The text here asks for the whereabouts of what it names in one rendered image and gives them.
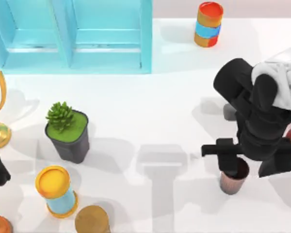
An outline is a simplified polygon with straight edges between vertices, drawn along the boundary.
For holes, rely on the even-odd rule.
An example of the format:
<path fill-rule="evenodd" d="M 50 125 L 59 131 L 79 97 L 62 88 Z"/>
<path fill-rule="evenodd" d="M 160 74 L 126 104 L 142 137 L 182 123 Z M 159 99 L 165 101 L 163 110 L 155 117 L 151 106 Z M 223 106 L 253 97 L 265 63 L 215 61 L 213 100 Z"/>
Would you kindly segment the brown round coaster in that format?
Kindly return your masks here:
<path fill-rule="evenodd" d="M 97 205 L 86 206 L 77 213 L 75 229 L 77 233 L 111 233 L 109 217 Z"/>

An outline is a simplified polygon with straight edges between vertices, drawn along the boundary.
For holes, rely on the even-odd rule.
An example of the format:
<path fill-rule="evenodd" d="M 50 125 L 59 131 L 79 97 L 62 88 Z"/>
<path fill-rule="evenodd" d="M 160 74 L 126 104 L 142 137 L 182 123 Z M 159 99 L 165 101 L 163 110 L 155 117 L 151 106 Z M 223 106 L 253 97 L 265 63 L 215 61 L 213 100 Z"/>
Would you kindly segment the orange and blue can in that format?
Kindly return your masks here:
<path fill-rule="evenodd" d="M 209 48 L 217 43 L 223 13 L 223 7 L 217 2 L 207 1 L 199 5 L 194 33 L 197 45 Z"/>

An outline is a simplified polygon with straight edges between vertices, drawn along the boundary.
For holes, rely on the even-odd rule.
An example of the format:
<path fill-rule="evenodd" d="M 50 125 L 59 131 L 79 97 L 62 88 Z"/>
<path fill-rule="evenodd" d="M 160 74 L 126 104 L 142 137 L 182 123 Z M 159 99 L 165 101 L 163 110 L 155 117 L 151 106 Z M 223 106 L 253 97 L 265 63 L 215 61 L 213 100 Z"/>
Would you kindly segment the grey rounded box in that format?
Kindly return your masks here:
<path fill-rule="evenodd" d="M 235 113 L 236 113 L 236 110 L 231 104 L 227 103 L 223 106 L 223 115 L 224 115 L 225 120 L 236 121 Z"/>

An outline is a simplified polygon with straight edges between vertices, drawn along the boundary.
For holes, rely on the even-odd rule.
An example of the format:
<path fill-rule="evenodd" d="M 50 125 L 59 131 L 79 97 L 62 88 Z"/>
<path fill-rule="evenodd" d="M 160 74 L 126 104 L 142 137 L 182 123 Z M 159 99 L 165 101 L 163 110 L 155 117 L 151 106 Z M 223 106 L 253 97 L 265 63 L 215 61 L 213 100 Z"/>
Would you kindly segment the brown cup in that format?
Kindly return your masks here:
<path fill-rule="evenodd" d="M 242 187 L 244 181 L 249 175 L 249 165 L 243 159 L 237 159 L 237 172 L 235 175 L 229 175 L 226 172 L 221 172 L 220 175 L 220 188 L 221 190 L 228 194 L 234 195 L 239 192 L 240 188 Z"/>

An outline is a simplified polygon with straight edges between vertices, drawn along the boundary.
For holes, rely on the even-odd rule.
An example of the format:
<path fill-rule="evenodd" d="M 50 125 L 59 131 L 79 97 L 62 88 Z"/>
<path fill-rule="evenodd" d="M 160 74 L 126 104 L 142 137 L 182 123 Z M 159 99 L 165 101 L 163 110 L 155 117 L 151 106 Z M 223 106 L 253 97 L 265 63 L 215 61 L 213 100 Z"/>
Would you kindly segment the green plant in grey pot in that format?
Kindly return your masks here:
<path fill-rule="evenodd" d="M 53 143 L 60 158 L 75 164 L 84 161 L 90 144 L 88 116 L 64 102 L 56 102 L 48 110 L 45 134 Z"/>

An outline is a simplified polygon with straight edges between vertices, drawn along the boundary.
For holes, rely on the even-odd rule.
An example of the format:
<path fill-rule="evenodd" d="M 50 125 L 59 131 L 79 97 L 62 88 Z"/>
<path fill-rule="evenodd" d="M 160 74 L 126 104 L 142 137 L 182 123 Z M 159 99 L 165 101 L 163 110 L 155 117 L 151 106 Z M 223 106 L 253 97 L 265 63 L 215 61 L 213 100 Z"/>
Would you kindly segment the light blue rack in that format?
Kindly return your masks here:
<path fill-rule="evenodd" d="M 152 70 L 153 0 L 0 0 L 0 70 Z"/>

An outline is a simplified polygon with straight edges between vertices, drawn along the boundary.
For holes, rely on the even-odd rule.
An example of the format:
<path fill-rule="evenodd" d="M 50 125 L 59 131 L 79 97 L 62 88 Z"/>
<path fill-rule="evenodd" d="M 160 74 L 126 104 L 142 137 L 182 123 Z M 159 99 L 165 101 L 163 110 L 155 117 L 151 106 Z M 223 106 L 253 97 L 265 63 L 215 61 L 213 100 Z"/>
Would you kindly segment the gold trophy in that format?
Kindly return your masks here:
<path fill-rule="evenodd" d="M 0 71 L 0 93 L 1 93 L 0 100 L 0 110 L 1 110 L 5 104 L 7 95 L 6 82 L 4 75 L 1 71 Z M 9 143 L 11 135 L 12 134 L 10 128 L 4 123 L 0 123 L 0 148 L 3 148 Z"/>

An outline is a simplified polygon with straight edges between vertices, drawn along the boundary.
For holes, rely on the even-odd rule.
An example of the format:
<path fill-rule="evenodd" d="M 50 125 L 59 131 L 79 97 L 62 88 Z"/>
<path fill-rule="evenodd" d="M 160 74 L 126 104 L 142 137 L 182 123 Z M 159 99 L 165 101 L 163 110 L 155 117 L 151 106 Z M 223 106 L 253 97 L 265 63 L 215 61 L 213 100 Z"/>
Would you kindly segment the yellow and blue canister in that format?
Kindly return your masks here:
<path fill-rule="evenodd" d="M 49 212 L 56 218 L 74 214 L 79 199 L 71 186 L 68 171 L 62 166 L 48 166 L 35 178 L 35 188 L 45 199 Z"/>

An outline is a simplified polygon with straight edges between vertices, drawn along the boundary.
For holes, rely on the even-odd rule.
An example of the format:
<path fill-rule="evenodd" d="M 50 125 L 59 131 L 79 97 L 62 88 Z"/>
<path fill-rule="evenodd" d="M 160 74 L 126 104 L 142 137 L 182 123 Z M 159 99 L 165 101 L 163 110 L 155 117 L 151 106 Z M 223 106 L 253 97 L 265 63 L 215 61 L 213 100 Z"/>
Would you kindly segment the copper coloured round object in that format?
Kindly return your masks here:
<path fill-rule="evenodd" d="M 12 224 L 3 216 L 0 216 L 0 233 L 13 233 Z"/>

